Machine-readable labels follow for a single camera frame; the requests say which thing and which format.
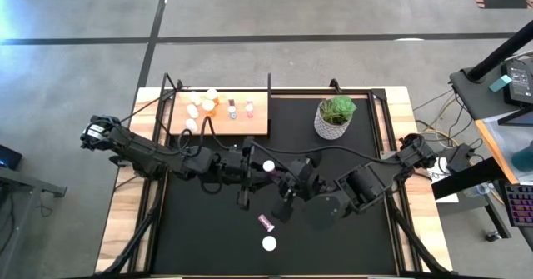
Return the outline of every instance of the small pink object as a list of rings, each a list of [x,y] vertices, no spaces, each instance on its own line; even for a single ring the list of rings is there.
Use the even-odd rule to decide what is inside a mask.
[[[253,104],[247,104],[245,107],[248,117],[253,117]]]
[[[265,215],[260,215],[257,219],[259,220],[259,222],[261,222],[261,224],[263,224],[267,232],[271,232],[272,230],[274,230],[274,225],[272,225],[272,223],[268,221]]]

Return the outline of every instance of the keyboard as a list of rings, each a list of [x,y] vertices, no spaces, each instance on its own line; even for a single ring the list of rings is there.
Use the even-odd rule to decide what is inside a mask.
[[[504,202],[511,225],[533,227],[533,186],[505,184]]]

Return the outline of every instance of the wooden table edge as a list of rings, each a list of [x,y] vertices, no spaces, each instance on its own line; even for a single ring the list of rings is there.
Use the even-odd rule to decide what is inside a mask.
[[[489,148],[489,151],[491,151],[492,157],[494,157],[494,160],[496,163],[498,163],[498,166],[500,166],[501,170],[506,175],[507,180],[509,180],[510,183],[519,183],[483,120],[476,120],[475,124],[478,132],[481,135],[481,138],[483,139],[483,142],[485,143],[486,147]]]

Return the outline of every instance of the metal rod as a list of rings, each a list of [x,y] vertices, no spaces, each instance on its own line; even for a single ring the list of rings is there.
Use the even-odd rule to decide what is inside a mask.
[[[493,53],[489,54],[482,62],[472,68],[466,77],[472,82],[481,82],[481,79],[497,67],[506,58],[516,53],[533,38],[533,21],[527,23],[514,36],[501,44]]]

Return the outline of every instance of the computer monitor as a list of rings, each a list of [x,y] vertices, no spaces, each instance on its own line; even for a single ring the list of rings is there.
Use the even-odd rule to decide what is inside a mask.
[[[522,108],[499,119],[498,125],[533,127],[533,106]]]

